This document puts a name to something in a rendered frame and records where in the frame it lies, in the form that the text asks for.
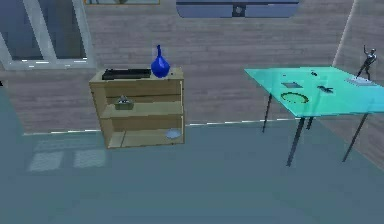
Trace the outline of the light wooden open shelf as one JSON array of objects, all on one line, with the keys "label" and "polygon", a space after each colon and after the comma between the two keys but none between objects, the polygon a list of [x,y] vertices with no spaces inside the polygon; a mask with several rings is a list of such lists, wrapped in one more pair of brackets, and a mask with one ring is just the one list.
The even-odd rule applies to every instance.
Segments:
[{"label": "light wooden open shelf", "polygon": [[[184,74],[173,68],[165,78],[103,80],[98,72],[90,81],[94,107],[104,144],[108,149],[174,145],[185,142],[181,135],[166,137],[169,129],[185,132]],[[116,110],[124,95],[134,102],[131,110]]]}]

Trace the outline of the blue glass vase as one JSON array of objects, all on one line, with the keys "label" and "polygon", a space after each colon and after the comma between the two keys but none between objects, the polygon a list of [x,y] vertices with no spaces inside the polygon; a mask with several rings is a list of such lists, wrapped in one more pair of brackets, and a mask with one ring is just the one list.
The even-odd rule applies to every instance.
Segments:
[{"label": "blue glass vase", "polygon": [[155,60],[151,63],[152,73],[158,78],[164,78],[168,75],[170,70],[169,63],[162,56],[161,46],[157,46],[157,56]]}]

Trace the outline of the small grey-green bowl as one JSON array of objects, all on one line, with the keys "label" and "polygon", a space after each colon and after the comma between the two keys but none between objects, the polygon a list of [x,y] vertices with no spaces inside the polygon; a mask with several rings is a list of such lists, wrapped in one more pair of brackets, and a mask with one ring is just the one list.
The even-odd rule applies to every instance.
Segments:
[{"label": "small grey-green bowl", "polygon": [[121,95],[114,103],[114,106],[116,110],[131,110],[134,107],[134,102]]}]

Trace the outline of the black flat keyboard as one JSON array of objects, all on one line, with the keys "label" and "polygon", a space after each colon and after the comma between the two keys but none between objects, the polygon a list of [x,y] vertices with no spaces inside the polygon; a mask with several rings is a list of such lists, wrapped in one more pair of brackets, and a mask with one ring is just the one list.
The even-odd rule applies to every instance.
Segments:
[{"label": "black flat keyboard", "polygon": [[150,75],[150,69],[106,69],[105,72],[102,74],[102,79],[141,79],[149,78]]}]

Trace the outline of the turquoise glass table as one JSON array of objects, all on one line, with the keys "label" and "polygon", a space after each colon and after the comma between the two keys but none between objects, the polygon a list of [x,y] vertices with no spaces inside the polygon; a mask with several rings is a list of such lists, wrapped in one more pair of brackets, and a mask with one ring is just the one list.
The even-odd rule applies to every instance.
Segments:
[{"label": "turquoise glass table", "polygon": [[[346,79],[355,75],[335,67],[247,68],[245,72],[268,92],[269,100],[276,100],[299,119],[288,163],[293,161],[302,130],[310,128],[315,117],[384,113],[383,86],[351,84]],[[284,82],[296,82],[302,88],[286,88]],[[317,86],[333,88],[333,93]]]}]

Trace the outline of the white-framed window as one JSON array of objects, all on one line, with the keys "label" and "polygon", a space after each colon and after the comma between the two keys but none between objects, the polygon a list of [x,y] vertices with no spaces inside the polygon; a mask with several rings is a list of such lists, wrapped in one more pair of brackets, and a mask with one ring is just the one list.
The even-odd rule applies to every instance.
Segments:
[{"label": "white-framed window", "polygon": [[6,70],[96,66],[84,0],[0,0]]}]

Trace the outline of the dark metal figure statue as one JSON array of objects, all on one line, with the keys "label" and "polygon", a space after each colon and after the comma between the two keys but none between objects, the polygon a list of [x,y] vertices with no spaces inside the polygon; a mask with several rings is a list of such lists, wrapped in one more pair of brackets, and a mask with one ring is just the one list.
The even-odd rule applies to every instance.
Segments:
[{"label": "dark metal figure statue", "polygon": [[[358,70],[357,75],[351,78],[347,78],[346,81],[358,86],[372,86],[373,82],[371,81],[371,78],[370,78],[371,76],[370,67],[377,60],[376,49],[373,48],[370,51],[367,51],[366,46],[363,46],[363,52],[366,55],[366,59],[363,62],[363,64],[360,66],[360,69]],[[362,72],[365,72],[365,74],[367,75],[366,78],[363,78],[361,76]]]}]

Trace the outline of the blue wall-mounted panel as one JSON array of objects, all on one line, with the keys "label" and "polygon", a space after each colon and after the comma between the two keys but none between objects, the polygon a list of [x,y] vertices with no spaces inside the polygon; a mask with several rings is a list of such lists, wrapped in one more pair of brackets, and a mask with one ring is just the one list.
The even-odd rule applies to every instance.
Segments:
[{"label": "blue wall-mounted panel", "polygon": [[176,0],[182,18],[289,18],[300,0]]}]

